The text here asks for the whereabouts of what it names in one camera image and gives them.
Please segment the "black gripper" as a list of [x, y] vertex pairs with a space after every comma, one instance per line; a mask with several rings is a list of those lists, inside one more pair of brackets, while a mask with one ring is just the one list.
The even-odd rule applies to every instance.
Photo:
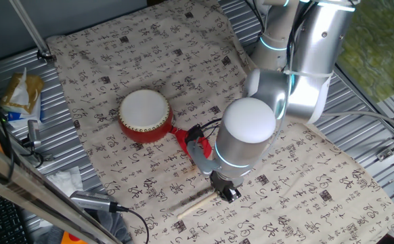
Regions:
[[209, 178], [211, 181], [211, 185], [215, 189], [215, 192], [222, 200], [226, 200], [228, 203], [232, 203], [242, 196], [237, 188], [239, 188], [243, 184], [243, 177], [226, 178], [219, 172], [213, 171]]

